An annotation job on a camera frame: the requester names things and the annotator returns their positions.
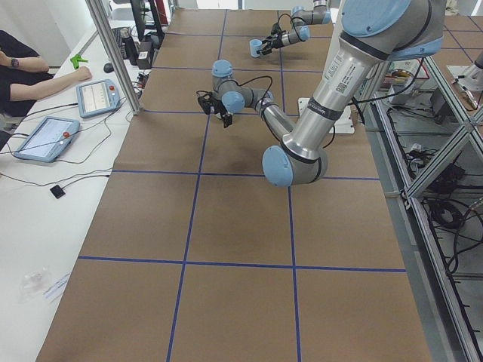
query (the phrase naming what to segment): small black box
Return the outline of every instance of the small black box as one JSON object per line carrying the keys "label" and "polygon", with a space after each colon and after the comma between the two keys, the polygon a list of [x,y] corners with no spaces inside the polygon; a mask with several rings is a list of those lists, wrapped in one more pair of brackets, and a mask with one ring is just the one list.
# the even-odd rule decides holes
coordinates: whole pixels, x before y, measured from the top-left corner
{"label": "small black box", "polygon": [[139,46],[139,56],[137,66],[139,69],[151,69],[152,63],[152,42],[142,41]]}

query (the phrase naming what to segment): green object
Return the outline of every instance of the green object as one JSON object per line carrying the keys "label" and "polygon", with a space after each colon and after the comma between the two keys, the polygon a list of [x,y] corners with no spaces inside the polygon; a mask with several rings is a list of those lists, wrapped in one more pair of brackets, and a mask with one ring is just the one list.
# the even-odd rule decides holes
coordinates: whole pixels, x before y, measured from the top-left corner
{"label": "green object", "polygon": [[89,62],[87,59],[82,59],[81,54],[76,54],[74,57],[70,58],[70,61],[72,62],[74,69],[78,68],[78,64],[80,62],[85,62],[85,63]]}

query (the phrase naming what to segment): cable connector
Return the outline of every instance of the cable connector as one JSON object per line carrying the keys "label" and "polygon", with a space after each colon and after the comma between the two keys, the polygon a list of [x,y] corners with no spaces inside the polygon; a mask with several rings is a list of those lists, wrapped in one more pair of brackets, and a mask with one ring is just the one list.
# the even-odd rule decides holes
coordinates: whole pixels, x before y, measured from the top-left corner
{"label": "cable connector", "polygon": [[51,192],[56,199],[59,199],[66,194],[59,185],[55,185],[53,188],[51,188]]}
{"label": "cable connector", "polygon": [[471,211],[475,211],[482,205],[483,205],[483,197],[480,197],[478,200],[476,200],[471,205],[469,205],[468,209]]}

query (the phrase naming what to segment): light blue joint cap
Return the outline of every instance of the light blue joint cap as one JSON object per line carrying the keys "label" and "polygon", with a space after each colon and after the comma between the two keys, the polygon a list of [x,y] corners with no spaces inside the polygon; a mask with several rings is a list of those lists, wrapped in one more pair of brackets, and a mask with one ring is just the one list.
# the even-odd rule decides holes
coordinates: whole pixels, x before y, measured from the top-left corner
{"label": "light blue joint cap", "polygon": [[226,92],[221,97],[221,102],[230,113],[238,113],[245,107],[245,99],[239,92]]}
{"label": "light blue joint cap", "polygon": [[373,36],[388,29],[406,12],[411,0],[346,0],[342,10],[344,31],[356,38]]}
{"label": "light blue joint cap", "polygon": [[298,13],[298,12],[299,12],[299,11],[301,11],[301,10],[305,10],[305,8],[304,8],[303,6],[300,6],[300,5],[298,5],[298,6],[294,6],[294,7],[292,8],[292,15],[294,15],[295,13]]}
{"label": "light blue joint cap", "polygon": [[305,41],[310,38],[310,29],[307,25],[301,26],[299,29],[299,37],[301,41]]}
{"label": "light blue joint cap", "polygon": [[288,187],[294,181],[292,165],[280,146],[271,146],[265,150],[262,165],[266,179],[273,185]]}
{"label": "light blue joint cap", "polygon": [[389,55],[388,61],[394,60],[409,60],[422,57],[428,57],[438,53],[443,45],[443,38],[438,38],[436,40],[430,41],[429,43],[417,45],[416,47],[403,49],[402,51],[396,51]]}
{"label": "light blue joint cap", "polygon": [[324,15],[324,19],[322,20],[322,24],[329,24],[331,21],[332,21],[331,9],[328,8],[327,11],[325,11],[325,15]]}
{"label": "light blue joint cap", "polygon": [[218,78],[228,77],[233,74],[233,66],[228,60],[217,60],[213,63],[211,74]]}

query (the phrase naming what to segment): white label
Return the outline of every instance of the white label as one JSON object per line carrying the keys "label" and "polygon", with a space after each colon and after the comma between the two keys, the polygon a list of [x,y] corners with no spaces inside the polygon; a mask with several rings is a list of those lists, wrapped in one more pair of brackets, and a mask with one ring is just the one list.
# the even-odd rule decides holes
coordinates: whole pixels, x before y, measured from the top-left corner
{"label": "white label", "polygon": [[350,94],[354,87],[358,84],[358,81],[361,79],[362,74],[364,74],[365,68],[360,66],[359,64],[344,64],[345,71],[342,70],[342,74],[337,74],[336,77],[332,80],[331,88],[346,96]]}
{"label": "white label", "polygon": [[334,59],[332,60],[331,66],[327,69],[327,72],[324,74],[325,79],[330,81],[332,77],[334,77],[335,72],[339,69],[340,65],[342,64],[343,57],[342,52],[339,51],[335,54]]}
{"label": "white label", "polygon": [[69,277],[70,273],[65,274],[61,279],[56,281],[53,286],[44,292],[44,297],[47,301],[53,302],[63,294],[63,291],[66,289],[67,282],[69,281]]}

